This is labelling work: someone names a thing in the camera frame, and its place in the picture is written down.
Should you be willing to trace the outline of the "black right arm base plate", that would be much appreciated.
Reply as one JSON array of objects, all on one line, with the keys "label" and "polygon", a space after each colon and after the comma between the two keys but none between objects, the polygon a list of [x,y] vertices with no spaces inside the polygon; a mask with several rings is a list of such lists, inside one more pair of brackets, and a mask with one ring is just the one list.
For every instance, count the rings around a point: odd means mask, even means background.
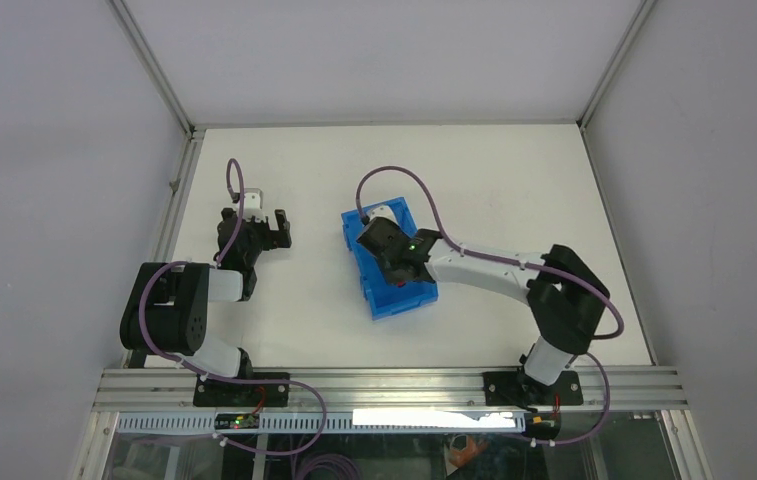
[{"label": "black right arm base plate", "polygon": [[481,374],[487,406],[537,407],[580,406],[584,403],[579,376],[563,371],[550,386],[527,377],[519,370],[485,371]]}]

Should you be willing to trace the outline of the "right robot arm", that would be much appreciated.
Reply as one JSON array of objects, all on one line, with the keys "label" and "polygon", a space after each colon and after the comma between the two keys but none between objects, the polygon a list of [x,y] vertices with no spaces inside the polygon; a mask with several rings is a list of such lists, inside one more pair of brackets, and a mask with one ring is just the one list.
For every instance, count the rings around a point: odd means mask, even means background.
[{"label": "right robot arm", "polygon": [[477,252],[436,230],[408,235],[383,217],[369,221],[356,241],[390,285],[460,284],[526,305],[539,335],[521,362],[524,385],[553,386],[571,360],[588,352],[610,304],[609,290],[563,245],[539,255]]}]

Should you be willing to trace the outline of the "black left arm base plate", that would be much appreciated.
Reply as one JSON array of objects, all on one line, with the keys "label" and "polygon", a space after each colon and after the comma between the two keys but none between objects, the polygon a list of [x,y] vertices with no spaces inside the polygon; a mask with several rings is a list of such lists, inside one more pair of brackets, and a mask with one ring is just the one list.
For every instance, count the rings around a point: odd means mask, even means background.
[{"label": "black left arm base plate", "polygon": [[255,372],[255,385],[233,384],[218,380],[197,378],[192,404],[195,407],[253,409],[263,407],[286,407],[289,401],[289,386],[284,380],[290,380],[286,372]]}]

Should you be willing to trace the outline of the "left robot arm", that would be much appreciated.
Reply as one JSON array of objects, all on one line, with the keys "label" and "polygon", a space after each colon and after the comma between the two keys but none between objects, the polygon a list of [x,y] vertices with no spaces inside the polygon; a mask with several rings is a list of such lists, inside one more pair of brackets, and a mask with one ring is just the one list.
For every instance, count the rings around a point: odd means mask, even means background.
[{"label": "left robot arm", "polygon": [[238,218],[225,208],[217,225],[223,260],[143,263],[120,321],[124,348],[161,355],[203,378],[254,379],[249,354],[209,331],[208,306],[247,302],[256,284],[256,263],[263,252],[292,246],[286,211],[272,216],[258,210]]}]

